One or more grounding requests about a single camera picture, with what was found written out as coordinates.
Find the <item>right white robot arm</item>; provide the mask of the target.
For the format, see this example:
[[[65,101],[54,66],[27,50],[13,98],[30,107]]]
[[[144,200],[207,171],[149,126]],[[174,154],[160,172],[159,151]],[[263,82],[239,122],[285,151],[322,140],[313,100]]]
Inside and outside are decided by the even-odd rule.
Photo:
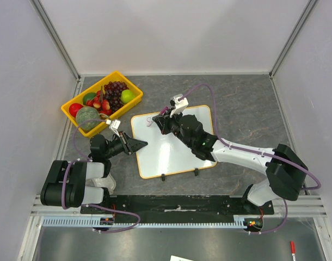
[[[195,115],[172,115],[170,110],[152,120],[163,135],[173,134],[201,160],[235,164],[265,174],[264,181],[249,185],[242,196],[245,213],[253,214],[277,198],[298,199],[307,167],[287,145],[258,148],[233,144],[204,131]]]

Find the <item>purple whiteboard marker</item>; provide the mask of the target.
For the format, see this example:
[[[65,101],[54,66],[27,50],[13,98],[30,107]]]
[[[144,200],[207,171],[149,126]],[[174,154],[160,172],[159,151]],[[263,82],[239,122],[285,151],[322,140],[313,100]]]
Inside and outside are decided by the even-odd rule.
[[[160,111],[160,115],[163,115],[167,110],[168,110],[169,108],[166,106],[166,107],[164,107],[161,111]]]

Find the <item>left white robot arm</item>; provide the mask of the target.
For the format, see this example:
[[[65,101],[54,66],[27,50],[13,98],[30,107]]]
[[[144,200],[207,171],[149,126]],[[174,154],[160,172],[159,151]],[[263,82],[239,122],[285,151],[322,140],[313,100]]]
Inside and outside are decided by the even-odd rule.
[[[91,179],[111,178],[110,158],[120,153],[131,155],[146,147],[148,142],[134,139],[125,132],[115,135],[112,140],[98,134],[90,139],[89,159],[53,161],[40,193],[41,204],[45,206],[77,208],[92,204],[100,214],[111,208],[107,198],[107,187],[91,187],[86,182]]]

